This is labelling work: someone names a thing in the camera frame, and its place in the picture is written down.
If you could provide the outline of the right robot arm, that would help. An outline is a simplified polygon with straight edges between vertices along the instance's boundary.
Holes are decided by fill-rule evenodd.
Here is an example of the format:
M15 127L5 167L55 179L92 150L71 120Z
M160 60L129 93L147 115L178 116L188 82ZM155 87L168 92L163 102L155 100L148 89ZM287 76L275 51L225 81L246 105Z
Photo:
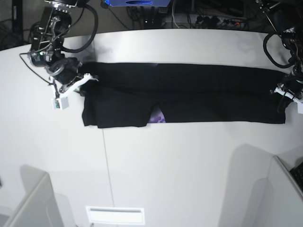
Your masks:
M95 38L98 29L98 14L86 0L49 0L43 10L38 29L34 32L31 48L25 54L33 66L43 67L49 75L47 84L53 89L56 99L67 97L82 85L98 77L82 73L81 61L66 57L65 53L80 53L87 49ZM88 10L94 18L92 34L88 41L78 49L64 47L66 35L76 23L72 22L69 10L80 8Z

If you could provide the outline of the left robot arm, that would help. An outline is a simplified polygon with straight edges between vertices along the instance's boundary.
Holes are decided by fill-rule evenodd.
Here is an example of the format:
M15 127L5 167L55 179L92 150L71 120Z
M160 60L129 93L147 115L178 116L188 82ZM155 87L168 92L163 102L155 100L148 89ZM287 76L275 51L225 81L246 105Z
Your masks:
M277 84L271 94L281 95L279 107L288 98L297 104L298 113L303 113L303 16L298 7L293 4L283 3L277 0L258 0L260 10L270 22L273 31L263 40L263 51L268 59L280 69L291 68L281 83ZM283 47L289 50L291 57L288 63L282 65L276 62L267 49L269 39L277 35Z

